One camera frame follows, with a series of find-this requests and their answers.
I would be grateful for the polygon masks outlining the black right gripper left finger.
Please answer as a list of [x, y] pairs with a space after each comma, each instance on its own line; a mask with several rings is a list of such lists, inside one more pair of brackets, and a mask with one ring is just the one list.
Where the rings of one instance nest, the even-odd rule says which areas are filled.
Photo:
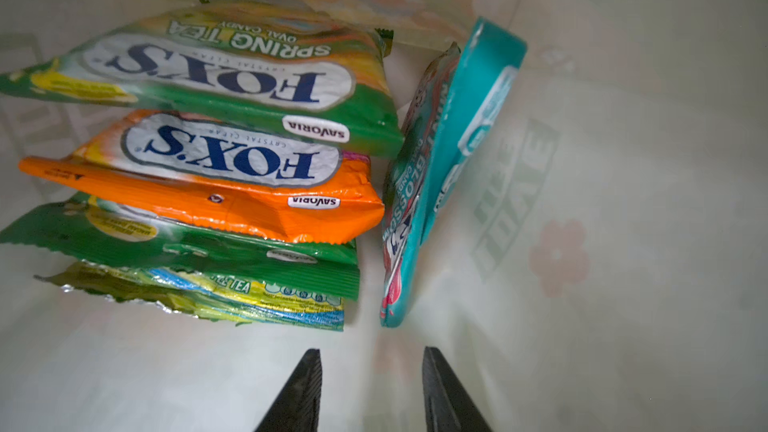
[[255, 432], [317, 432], [322, 389], [319, 349], [308, 349]]

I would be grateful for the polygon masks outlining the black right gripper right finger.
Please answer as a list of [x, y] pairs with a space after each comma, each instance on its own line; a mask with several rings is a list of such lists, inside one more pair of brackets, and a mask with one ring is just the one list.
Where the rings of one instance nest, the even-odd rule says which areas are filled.
[[429, 432], [491, 432], [488, 422], [437, 347], [424, 349], [422, 383]]

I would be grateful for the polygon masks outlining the yellow green tea candy bag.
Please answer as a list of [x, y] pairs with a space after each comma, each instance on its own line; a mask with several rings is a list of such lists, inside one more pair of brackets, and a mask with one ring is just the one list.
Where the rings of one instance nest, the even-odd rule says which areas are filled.
[[65, 292], [80, 291], [117, 303], [153, 304], [171, 314], [228, 321], [272, 323], [341, 332], [344, 300], [232, 275], [177, 272], [167, 268], [111, 268], [85, 261], [39, 281]]

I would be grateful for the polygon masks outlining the white paper shopping bag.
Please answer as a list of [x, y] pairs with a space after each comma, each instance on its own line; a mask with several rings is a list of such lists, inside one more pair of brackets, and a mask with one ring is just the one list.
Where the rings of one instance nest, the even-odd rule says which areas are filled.
[[[1, 0], [26, 67], [196, 0]], [[442, 350], [496, 431], [767, 427], [767, 0], [305, 0], [415, 25], [387, 59], [405, 109], [452, 27], [529, 51], [380, 325], [378, 231], [343, 332], [235, 326], [42, 282], [65, 256], [1, 249], [5, 431], [251, 431], [322, 352], [323, 431], [421, 431]]]

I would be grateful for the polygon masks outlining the teal pink blossom candy bag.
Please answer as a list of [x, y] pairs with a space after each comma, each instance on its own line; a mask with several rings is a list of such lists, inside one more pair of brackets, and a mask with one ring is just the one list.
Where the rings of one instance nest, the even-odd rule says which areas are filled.
[[424, 182], [460, 54], [460, 47], [452, 44], [426, 68], [403, 120], [405, 142], [385, 176], [385, 281], [379, 316], [386, 328], [399, 326], [407, 314], [424, 229]]

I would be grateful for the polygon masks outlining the orange Fox's candy bag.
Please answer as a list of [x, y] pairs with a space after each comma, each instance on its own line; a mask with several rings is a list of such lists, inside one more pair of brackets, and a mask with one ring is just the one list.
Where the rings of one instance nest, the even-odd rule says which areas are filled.
[[346, 243], [384, 205], [368, 157], [191, 113], [135, 110], [21, 171], [184, 224], [288, 243]]

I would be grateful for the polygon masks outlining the green Fox's spring tea bag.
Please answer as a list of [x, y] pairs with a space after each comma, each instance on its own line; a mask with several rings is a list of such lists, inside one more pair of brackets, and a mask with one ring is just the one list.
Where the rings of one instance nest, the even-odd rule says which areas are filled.
[[404, 137], [383, 60], [390, 33], [327, 14], [218, 2], [143, 18], [4, 73], [4, 94], [175, 110], [392, 158]]

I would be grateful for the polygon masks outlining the teal Fox's candy bag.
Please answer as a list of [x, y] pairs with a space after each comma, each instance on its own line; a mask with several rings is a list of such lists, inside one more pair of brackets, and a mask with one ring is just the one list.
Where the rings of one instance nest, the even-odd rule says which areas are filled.
[[451, 76], [420, 206], [425, 244], [470, 157], [490, 133], [518, 75], [527, 44], [479, 18]]

